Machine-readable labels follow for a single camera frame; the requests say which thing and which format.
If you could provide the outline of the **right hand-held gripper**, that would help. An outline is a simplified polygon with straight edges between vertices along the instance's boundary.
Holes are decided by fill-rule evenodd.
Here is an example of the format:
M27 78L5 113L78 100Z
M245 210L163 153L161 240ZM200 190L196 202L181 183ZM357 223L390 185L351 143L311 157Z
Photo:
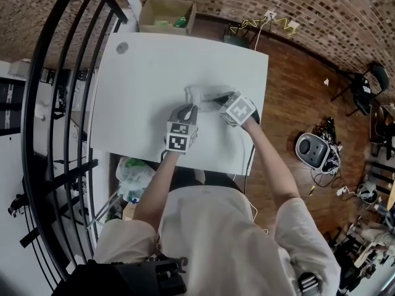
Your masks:
M257 111L252 101L238 91L207 93L204 99L220 105L219 115L232 127L242 126Z

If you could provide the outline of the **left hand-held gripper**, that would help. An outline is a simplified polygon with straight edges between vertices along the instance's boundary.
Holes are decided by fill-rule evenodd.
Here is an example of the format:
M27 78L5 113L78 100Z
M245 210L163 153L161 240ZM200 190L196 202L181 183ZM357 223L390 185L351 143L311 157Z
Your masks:
M187 153L198 136L198 106L184 104L173 110L167 120L166 151Z

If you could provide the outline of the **person's left forearm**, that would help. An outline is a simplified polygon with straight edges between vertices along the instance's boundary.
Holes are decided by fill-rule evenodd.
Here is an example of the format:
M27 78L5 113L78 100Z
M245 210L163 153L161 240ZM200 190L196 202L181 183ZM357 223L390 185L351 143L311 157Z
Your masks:
M158 231L179 157L180 153L178 152L166 153L136 205L133 220L143 221Z

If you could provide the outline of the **person's right forearm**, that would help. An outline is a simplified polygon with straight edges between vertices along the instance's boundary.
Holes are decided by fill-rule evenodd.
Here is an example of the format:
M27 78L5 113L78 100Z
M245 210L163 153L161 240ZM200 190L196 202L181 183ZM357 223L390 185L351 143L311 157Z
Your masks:
M291 171L268 140L260 125L249 117L242 125L250 135L262 164L265 178L270 187L272 199L278 210L285 202L300 198L300 194Z

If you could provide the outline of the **dark green folding chair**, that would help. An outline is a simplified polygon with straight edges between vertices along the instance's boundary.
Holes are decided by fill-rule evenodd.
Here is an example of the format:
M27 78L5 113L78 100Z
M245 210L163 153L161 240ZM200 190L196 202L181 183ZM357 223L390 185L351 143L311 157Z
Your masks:
M351 113L348 113L346 115L347 117L358 111L360 111L364 116L368 115L371 111L372 102L376 96L389 88L390 82L388 72L382 64L377 62L371 63L368 66L368 69L363 73L347 72L343 70L340 70L339 72L347 77L352 77L351 82L341 92L333 96L331 101L333 102L339 96L342 96L347 90L350 90L356 109ZM371 74L378 83L380 88L378 93L372 92L369 80L366 78L368 74Z
M248 32L249 29L245 30L245 28L242 28L241 25L234 26L229 23L223 33L222 39L224 43L243 48L249 48L250 42L249 38L247 37Z

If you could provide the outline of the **brown cardboard box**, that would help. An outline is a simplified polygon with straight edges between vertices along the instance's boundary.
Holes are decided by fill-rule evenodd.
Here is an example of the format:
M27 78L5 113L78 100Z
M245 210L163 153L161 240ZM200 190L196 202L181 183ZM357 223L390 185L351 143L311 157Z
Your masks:
M161 28L154 25L155 20L166 20L173 25L180 17L186 17L186 28ZM144 33L164 33L188 36L192 33L196 17L196 4L184 0L147 0L139 16L139 31Z

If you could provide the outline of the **white plastic bag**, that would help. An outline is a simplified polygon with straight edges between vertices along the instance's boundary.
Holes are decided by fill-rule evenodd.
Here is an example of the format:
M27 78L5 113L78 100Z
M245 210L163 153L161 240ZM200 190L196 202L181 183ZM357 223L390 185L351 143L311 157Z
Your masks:
M117 195L121 195L126 202L137 204L154 175L155 171L144 161L121 157L115 172Z

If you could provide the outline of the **white grey round appliance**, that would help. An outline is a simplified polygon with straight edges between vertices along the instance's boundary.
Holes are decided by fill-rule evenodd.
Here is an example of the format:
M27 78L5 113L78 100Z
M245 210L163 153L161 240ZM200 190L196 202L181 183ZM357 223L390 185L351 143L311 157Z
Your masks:
M322 138L312 133L303 133L296 141L295 152L306 165L315 170L321 170L330 152L330 147Z

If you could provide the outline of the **person's cream shirt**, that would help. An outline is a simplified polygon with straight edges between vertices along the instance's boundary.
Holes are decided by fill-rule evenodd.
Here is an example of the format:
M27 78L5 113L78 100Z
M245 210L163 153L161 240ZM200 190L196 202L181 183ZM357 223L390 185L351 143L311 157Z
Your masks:
M318 279L321 296L336 296L339 287L340 267L299 198L278 209L267 234L236 189L176 189L158 230L139 220L108 221L94 259L136 263L160 253L180 262L186 296L300 296L303 273Z

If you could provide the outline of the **small white grey device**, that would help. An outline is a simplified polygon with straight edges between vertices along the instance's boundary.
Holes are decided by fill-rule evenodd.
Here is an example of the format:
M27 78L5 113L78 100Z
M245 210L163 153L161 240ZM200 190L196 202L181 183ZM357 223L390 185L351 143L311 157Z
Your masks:
M374 204L378 198L376 185L370 181L360 184L357 188L357 196L366 204Z

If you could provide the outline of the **black panel with white marks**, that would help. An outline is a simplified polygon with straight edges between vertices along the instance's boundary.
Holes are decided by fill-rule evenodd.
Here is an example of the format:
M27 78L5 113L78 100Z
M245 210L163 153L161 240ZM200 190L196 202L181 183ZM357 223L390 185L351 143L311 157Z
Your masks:
M0 136L20 133L25 82L0 77Z

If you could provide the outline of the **black body-worn device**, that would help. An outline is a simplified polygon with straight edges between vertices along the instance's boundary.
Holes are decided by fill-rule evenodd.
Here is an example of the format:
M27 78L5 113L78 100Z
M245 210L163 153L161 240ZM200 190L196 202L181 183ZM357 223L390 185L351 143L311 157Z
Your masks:
M186 291L178 260L160 255L137 263L89 260L51 296L180 296Z

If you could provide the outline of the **small black machine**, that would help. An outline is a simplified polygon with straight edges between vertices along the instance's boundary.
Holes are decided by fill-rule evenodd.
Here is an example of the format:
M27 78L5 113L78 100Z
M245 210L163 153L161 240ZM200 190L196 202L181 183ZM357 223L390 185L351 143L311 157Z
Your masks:
M28 197L26 196L26 194L17 194L15 196L15 199L11 202L7 211L10 214L10 216L15 218L16 216L23 215L21 209L28 205L29 205Z

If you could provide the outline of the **white vertical post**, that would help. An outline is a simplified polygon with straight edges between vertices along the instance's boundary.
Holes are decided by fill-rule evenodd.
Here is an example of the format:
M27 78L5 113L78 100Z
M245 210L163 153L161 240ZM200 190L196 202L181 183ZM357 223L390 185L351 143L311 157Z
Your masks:
M123 9L128 22L120 26L120 31L124 32L139 32L139 16L143 8L140 0L127 0L128 7Z

